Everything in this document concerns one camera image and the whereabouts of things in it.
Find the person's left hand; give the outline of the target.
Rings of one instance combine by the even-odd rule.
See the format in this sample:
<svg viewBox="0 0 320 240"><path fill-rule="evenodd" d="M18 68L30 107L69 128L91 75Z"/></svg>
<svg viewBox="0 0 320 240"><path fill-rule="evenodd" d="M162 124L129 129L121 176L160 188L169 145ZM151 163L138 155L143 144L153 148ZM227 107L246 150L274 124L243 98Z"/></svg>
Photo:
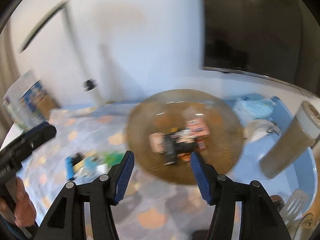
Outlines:
<svg viewBox="0 0 320 240"><path fill-rule="evenodd" d="M8 215L8 205L1 198L1 216L11 224L16 224L19 228L31 227L35 224L36 210L31 202L28 193L25 190L23 180L19 177L16 178L16 207L14 211L14 219Z"/></svg>

